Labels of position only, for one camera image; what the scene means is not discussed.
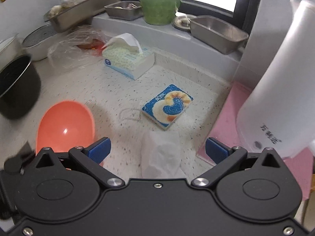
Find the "black pot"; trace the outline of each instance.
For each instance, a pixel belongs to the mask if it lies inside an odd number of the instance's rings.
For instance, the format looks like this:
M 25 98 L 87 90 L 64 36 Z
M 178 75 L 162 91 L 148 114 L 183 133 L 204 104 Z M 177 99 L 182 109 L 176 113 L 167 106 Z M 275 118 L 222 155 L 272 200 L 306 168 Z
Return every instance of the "black pot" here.
M 23 117 L 36 103 L 40 88 L 31 56 L 17 57 L 0 72 L 0 113 L 8 119 Z

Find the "pink cutting board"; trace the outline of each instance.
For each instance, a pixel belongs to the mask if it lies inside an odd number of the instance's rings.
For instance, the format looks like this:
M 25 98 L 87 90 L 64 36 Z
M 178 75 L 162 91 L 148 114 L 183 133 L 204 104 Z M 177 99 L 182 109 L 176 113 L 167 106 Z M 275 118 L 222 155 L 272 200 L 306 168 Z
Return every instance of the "pink cutting board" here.
M 232 89 L 218 119 L 207 138 L 215 137 L 229 147 L 241 145 L 236 131 L 236 116 L 251 92 L 252 90 L 244 85 L 238 82 L 233 83 Z M 198 150 L 197 155 L 206 162 L 212 165 L 214 164 L 210 157 L 207 156 L 204 144 Z M 303 200 L 308 199 L 311 189 L 311 176 L 313 173 L 313 155 L 311 151 L 305 148 L 296 157 L 285 159 L 284 162 L 300 185 L 303 192 Z

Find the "speckled countertop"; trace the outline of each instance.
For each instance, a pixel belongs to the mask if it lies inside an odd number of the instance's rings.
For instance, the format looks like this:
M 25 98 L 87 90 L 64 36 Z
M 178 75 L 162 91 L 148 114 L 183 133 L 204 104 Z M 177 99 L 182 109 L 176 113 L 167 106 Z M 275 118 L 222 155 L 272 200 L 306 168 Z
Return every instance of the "speckled countertop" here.
M 144 131 L 161 129 L 140 113 L 141 107 L 169 84 L 175 84 L 194 100 L 168 129 L 178 131 L 181 168 L 188 180 L 204 173 L 210 165 L 196 157 L 196 150 L 215 122 L 228 93 L 228 85 L 187 65 L 180 58 L 156 56 L 156 65 L 138 80 L 104 66 L 100 61 L 86 68 L 56 74 L 47 59 L 35 63 L 42 80 L 40 98 L 21 120 L 0 116 L 0 164 L 29 141 L 35 148 L 36 132 L 45 111 L 64 99 L 77 100 L 92 111 L 96 136 L 112 141 L 104 167 L 124 179 L 141 177 L 141 142 Z

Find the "blue gripper pad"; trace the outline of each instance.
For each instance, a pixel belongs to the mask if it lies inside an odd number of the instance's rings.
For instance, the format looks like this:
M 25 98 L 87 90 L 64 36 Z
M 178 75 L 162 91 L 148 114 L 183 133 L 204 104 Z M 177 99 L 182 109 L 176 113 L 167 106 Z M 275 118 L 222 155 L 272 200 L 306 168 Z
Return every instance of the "blue gripper pad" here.
M 100 164 L 111 152 L 111 140 L 109 138 L 100 139 L 99 143 L 97 142 L 96 146 L 93 146 L 89 150 L 87 156 Z
M 209 137 L 206 140 L 206 154 L 215 162 L 220 163 L 231 154 L 231 149 L 216 140 L 213 137 Z

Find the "window frame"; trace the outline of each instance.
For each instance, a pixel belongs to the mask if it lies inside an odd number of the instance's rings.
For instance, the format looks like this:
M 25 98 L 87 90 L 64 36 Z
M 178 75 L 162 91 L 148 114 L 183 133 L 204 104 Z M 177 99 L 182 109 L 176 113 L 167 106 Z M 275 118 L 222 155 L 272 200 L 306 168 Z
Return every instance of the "window frame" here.
M 179 12 L 196 16 L 210 15 L 222 19 L 250 34 L 260 0 L 236 0 L 234 12 L 194 0 L 182 0 Z

